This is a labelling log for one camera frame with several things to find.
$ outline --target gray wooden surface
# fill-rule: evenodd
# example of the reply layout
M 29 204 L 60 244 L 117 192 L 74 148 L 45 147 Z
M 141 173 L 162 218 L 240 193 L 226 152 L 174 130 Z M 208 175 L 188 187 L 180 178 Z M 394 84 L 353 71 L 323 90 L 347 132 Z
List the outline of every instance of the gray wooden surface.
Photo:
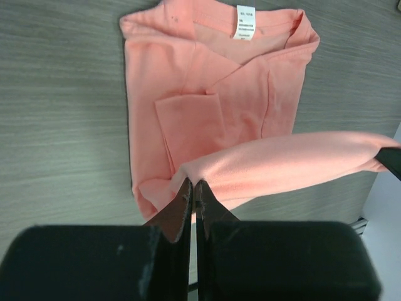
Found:
M 249 4 L 253 1 L 229 1 Z M 130 191 L 120 16 L 146 0 L 0 2 L 0 258 L 32 224 L 141 224 Z M 401 121 L 396 0 L 269 0 L 303 8 L 321 45 L 307 69 L 295 132 Z M 358 218 L 375 175 L 359 173 L 234 210 L 242 219 Z M 192 256 L 191 277 L 195 279 Z

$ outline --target pink shirt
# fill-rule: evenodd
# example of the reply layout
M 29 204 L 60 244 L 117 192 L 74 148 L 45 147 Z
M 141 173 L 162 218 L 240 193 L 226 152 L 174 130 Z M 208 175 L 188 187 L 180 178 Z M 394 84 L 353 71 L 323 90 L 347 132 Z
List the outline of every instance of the pink shirt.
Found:
M 290 135 L 306 64 L 319 44 L 305 12 L 258 11 L 234 40 L 236 8 L 164 0 L 120 21 L 125 42 L 133 192 L 145 219 L 185 177 L 228 209 L 256 196 L 363 169 L 392 139 L 356 132 Z

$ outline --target garment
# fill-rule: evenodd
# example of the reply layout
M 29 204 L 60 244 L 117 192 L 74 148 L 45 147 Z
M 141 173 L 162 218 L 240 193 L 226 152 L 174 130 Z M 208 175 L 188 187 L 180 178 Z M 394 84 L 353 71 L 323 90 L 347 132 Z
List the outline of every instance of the garment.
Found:
M 256 13 L 251 41 L 233 40 L 236 9 L 164 0 L 124 16 L 133 193 L 145 219 L 185 177 L 205 179 L 228 209 L 361 170 L 392 139 L 357 132 L 290 135 L 319 43 L 305 12 Z

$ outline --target care label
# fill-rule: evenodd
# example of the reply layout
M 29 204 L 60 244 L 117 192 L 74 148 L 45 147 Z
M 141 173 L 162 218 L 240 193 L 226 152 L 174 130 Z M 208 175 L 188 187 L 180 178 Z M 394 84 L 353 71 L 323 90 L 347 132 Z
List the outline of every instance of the care label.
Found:
M 237 5 L 237 30 L 232 37 L 235 40 L 250 41 L 256 29 L 255 8 Z

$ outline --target clothing label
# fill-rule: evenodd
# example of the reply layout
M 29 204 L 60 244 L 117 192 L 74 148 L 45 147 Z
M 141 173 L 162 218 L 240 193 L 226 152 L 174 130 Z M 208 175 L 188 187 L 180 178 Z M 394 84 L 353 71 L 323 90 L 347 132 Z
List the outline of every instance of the clothing label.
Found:
M 250 41 L 256 29 L 255 8 L 237 5 L 237 30 L 232 37 L 235 40 Z

